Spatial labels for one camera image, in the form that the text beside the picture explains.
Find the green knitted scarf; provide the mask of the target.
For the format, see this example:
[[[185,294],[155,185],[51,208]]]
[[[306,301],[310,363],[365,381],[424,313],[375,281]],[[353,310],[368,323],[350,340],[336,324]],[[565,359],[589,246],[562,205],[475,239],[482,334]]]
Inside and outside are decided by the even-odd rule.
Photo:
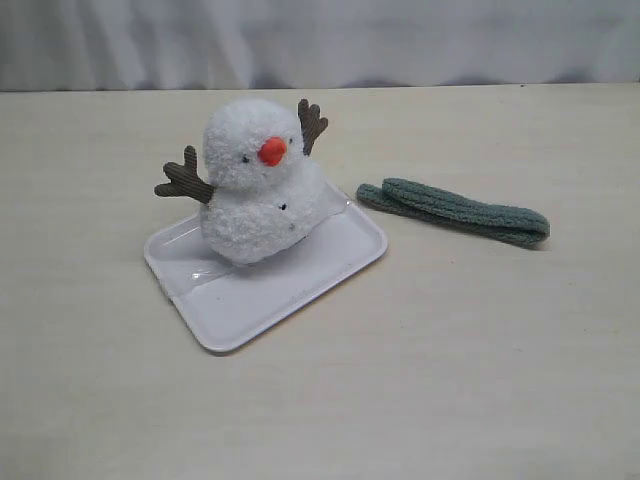
[[[523,248],[550,236],[550,223],[531,209],[489,204],[401,178],[386,178],[380,186],[361,184],[358,201],[386,213],[458,229]]]

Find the white plush snowman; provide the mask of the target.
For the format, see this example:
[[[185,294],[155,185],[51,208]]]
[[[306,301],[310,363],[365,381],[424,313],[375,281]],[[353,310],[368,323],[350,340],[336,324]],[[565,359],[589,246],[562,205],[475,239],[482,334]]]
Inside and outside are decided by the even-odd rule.
[[[167,162],[158,197],[199,205],[203,239],[218,255],[251,265],[289,249],[332,213],[326,176],[312,159],[329,121],[303,98],[296,110],[240,99],[209,118],[202,148]]]

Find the white plastic tray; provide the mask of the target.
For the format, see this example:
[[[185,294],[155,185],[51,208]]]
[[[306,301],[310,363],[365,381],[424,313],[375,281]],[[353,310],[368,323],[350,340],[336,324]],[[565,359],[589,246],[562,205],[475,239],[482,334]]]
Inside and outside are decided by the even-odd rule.
[[[223,354],[376,262],[387,248],[383,230],[354,202],[340,200],[308,237],[254,266],[216,255],[196,216],[151,235],[144,258],[197,342]]]

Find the white backdrop curtain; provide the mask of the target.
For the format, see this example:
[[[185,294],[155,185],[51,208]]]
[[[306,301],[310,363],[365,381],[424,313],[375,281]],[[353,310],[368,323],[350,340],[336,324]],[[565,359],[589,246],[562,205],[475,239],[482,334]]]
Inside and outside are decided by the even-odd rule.
[[[5,1],[5,91],[632,82],[635,1]]]

